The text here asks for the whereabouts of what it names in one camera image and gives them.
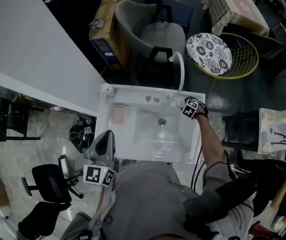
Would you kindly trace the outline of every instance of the drain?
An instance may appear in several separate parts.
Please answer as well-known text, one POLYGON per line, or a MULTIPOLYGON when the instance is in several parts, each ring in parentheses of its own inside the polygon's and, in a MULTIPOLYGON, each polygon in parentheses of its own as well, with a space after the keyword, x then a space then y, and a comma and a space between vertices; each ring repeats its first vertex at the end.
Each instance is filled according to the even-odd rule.
POLYGON ((161 118, 158 120, 158 124, 163 127, 167 124, 167 121, 164 118, 161 118))

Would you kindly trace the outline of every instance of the wrist strap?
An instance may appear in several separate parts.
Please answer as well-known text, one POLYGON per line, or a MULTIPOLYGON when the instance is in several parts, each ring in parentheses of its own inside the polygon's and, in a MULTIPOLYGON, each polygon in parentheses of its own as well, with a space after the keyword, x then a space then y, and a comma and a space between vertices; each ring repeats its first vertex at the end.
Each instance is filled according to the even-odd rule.
POLYGON ((206 117, 206 118, 207 118, 207 120, 209 120, 208 115, 207 115, 207 114, 205 114, 205 113, 203 113, 203 112, 198 112, 198 111, 196 111, 196 112, 195 112, 195 114, 196 114, 196 115, 204 116, 204 117, 206 117))

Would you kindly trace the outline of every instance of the white hose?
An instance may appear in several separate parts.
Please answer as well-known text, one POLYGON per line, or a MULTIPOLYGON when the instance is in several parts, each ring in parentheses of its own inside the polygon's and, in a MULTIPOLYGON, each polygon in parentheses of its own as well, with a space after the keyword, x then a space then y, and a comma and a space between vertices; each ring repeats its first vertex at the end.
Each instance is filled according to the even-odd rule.
POLYGON ((180 92, 182 91, 183 89, 183 85, 184 85, 184 79, 185 79, 185 67, 184 67, 184 61, 183 61, 183 58, 182 58, 182 55, 179 53, 179 52, 174 52, 174 54, 168 58, 168 60, 170 62, 173 62, 174 61, 174 58, 175 56, 178 57, 179 59, 179 64, 180 64, 180 68, 181 68, 181 79, 180 79, 180 82, 179 82, 179 87, 178 87, 178 90, 173 94, 173 96, 171 97, 171 101, 173 101, 173 99, 180 94, 180 92))

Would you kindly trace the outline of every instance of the gold wire basket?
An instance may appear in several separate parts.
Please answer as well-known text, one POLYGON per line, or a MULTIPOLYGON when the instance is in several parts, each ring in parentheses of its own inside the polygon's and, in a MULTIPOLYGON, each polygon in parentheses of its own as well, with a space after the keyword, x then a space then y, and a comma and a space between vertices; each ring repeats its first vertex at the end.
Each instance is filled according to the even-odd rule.
POLYGON ((205 71, 195 63, 201 71, 211 77, 222 80, 240 79, 254 72, 259 64, 259 54, 249 40, 233 33, 215 33, 214 35, 219 36, 230 48, 232 54, 231 68, 221 75, 215 75, 205 71), (245 45, 240 46, 237 38, 242 39, 245 45))

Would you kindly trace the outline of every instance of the sink basin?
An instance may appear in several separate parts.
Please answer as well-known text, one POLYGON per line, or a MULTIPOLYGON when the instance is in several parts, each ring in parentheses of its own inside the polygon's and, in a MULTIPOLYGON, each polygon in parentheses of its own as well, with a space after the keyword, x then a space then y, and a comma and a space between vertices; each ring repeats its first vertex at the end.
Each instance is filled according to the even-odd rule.
POLYGON ((112 130, 117 158, 196 163, 201 147, 200 128, 196 120, 181 114, 177 101, 193 96, 204 102, 204 94, 182 91, 170 103, 167 95, 174 90, 112 87, 112 94, 101 93, 95 137, 112 130))

